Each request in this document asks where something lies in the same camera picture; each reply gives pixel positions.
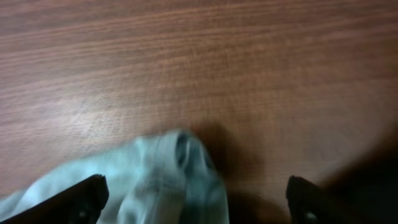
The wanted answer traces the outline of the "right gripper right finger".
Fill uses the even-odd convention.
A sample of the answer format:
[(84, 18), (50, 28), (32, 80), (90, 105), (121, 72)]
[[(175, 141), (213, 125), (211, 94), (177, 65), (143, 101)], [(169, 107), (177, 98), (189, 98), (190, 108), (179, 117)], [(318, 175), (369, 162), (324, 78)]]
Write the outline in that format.
[(289, 177), (285, 197), (293, 224), (351, 222), (350, 215), (338, 208), (322, 189), (302, 177)]

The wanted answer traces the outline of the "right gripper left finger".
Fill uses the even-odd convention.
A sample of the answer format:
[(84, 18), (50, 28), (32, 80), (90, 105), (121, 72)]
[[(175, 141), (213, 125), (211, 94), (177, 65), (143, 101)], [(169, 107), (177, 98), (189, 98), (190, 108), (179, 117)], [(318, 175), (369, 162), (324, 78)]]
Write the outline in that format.
[(106, 177), (95, 174), (1, 224), (95, 224), (108, 199)]

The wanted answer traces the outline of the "light blue t-shirt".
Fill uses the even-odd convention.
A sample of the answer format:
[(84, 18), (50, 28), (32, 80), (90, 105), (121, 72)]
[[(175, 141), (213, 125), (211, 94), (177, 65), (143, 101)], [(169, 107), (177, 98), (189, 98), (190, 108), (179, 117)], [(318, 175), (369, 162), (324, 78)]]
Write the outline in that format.
[(1, 200), (1, 219), (101, 174), (109, 199), (100, 223), (228, 223), (223, 181), (203, 143), (187, 131), (137, 138), (66, 162)]

